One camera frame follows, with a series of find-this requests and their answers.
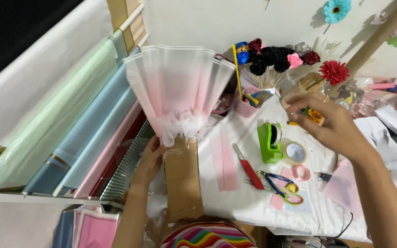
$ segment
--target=pink ribbon roll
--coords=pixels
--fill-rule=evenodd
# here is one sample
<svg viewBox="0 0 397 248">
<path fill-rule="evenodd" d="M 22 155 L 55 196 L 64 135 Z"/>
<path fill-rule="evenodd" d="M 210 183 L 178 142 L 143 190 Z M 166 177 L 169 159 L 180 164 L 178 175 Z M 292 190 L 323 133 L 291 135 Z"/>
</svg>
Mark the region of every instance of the pink ribbon roll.
<svg viewBox="0 0 397 248">
<path fill-rule="evenodd" d="M 298 174 L 298 170 L 303 170 L 304 175 L 300 176 Z M 310 179 L 310 171 L 309 168 L 307 168 L 304 165 L 296 165 L 292 167 L 292 172 L 293 172 L 293 177 L 298 180 L 298 181 L 307 181 Z"/>
</svg>

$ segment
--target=silver paper rose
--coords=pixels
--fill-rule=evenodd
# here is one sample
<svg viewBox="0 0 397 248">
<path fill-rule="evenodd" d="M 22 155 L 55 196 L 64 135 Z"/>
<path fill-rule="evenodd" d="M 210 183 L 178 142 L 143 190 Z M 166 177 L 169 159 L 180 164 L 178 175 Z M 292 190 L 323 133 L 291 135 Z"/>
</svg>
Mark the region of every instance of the silver paper rose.
<svg viewBox="0 0 397 248">
<path fill-rule="evenodd" d="M 306 42 L 300 42 L 293 48 L 295 49 L 295 53 L 297 53 L 300 57 L 306 56 L 306 54 L 310 53 L 312 50 L 312 48 Z"/>
<path fill-rule="evenodd" d="M 388 16 L 388 14 L 385 12 L 374 14 L 373 21 L 370 24 L 371 25 L 381 25 L 387 21 L 387 16 Z"/>
</svg>

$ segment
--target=pen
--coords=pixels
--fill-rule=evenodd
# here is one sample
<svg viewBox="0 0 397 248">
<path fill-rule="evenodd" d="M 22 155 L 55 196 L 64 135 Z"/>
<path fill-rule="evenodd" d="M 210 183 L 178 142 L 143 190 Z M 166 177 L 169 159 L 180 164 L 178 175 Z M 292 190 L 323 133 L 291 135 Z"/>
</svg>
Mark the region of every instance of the pen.
<svg viewBox="0 0 397 248">
<path fill-rule="evenodd" d="M 327 173 L 319 172 L 319 173 L 315 173 L 315 174 L 317 174 L 323 181 L 326 181 L 326 182 L 328 182 L 330 180 L 330 178 L 332 177 L 332 175 L 327 174 Z"/>
<path fill-rule="evenodd" d="M 287 124 L 298 126 L 298 123 L 296 123 L 295 121 L 287 121 Z"/>
</svg>

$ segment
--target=red paper flower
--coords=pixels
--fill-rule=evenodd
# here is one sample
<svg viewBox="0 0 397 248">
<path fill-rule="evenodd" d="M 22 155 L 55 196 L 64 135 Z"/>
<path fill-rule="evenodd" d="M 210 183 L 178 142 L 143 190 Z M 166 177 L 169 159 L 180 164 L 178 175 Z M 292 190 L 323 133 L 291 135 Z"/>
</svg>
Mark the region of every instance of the red paper flower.
<svg viewBox="0 0 397 248">
<path fill-rule="evenodd" d="M 249 46 L 249 49 L 254 48 L 255 50 L 257 50 L 257 53 L 260 53 L 260 49 L 261 49 L 261 39 L 260 38 L 256 38 L 255 40 L 249 42 L 247 45 Z"/>
<path fill-rule="evenodd" d="M 315 63 L 321 62 L 321 58 L 315 51 L 310 51 L 306 56 L 303 57 L 304 61 L 309 65 L 313 65 Z"/>
<path fill-rule="evenodd" d="M 344 82 L 349 77 L 349 70 L 344 66 L 345 63 L 338 62 L 335 60 L 326 61 L 320 66 L 322 72 L 322 78 L 330 81 L 330 84 L 336 86 L 340 82 Z"/>
</svg>

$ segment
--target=green paper leaf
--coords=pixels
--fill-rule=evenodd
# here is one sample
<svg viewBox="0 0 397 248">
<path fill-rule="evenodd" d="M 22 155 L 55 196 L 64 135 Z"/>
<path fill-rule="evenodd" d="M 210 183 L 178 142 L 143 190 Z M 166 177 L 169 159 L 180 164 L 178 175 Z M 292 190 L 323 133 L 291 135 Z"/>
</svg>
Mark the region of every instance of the green paper leaf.
<svg viewBox="0 0 397 248">
<path fill-rule="evenodd" d="M 397 47 L 397 37 L 390 36 L 390 37 L 388 37 L 388 39 L 386 41 L 387 41 L 387 44 Z"/>
</svg>

